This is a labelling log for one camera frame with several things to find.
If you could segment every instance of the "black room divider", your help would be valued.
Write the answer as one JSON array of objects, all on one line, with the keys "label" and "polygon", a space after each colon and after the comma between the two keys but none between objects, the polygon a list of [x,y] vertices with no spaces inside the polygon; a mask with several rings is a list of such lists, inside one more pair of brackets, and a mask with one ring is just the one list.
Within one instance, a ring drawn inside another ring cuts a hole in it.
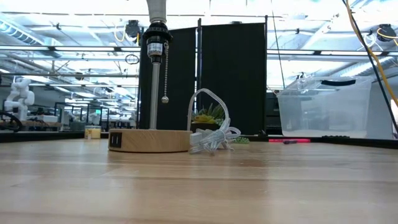
[{"label": "black room divider", "polygon": [[[243,134],[264,128],[266,39],[264,23],[203,26],[201,87],[227,105],[231,126]],[[202,95],[202,106],[214,102]]]},{"label": "black room divider", "polygon": [[[185,130],[189,100],[195,91],[195,46],[196,28],[171,30],[174,40],[169,45],[169,67],[167,96],[169,103],[163,104],[165,58],[159,75],[159,100],[157,107],[157,129]],[[149,128],[150,94],[152,89],[152,64],[147,56],[147,45],[141,46],[139,72],[139,128]]]}]

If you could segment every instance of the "lamp base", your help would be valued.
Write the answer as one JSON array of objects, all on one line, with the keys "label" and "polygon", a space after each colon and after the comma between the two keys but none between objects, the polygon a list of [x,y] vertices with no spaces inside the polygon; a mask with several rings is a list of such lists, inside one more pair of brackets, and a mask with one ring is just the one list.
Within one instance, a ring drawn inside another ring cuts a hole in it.
[{"label": "lamp base", "polygon": [[155,129],[110,129],[110,151],[118,152],[187,152],[191,131]]}]

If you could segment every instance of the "red object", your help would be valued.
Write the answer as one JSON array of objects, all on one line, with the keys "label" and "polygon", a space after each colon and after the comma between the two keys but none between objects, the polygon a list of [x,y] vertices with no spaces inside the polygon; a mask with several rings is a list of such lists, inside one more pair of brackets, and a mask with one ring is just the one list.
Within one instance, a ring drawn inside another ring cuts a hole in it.
[{"label": "red object", "polygon": [[297,143],[310,143],[311,139],[269,139],[269,142],[297,141]]}]

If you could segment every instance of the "plant pot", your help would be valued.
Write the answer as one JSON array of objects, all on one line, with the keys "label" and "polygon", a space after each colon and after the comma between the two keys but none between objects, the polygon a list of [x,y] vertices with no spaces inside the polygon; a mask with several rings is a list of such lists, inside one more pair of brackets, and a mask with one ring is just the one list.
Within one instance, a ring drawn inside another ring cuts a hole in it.
[{"label": "plant pot", "polygon": [[192,123],[191,124],[191,131],[193,133],[195,133],[198,128],[202,129],[202,130],[210,129],[212,131],[216,131],[220,127],[218,126],[218,124],[206,124],[206,123]]}]

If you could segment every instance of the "wooden table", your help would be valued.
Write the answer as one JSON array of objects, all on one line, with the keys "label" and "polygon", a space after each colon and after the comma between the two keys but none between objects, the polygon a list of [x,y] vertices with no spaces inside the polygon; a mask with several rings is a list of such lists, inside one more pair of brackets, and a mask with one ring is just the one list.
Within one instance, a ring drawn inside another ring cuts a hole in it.
[{"label": "wooden table", "polygon": [[252,142],[109,152],[107,140],[0,144],[0,223],[397,223],[398,151]]}]

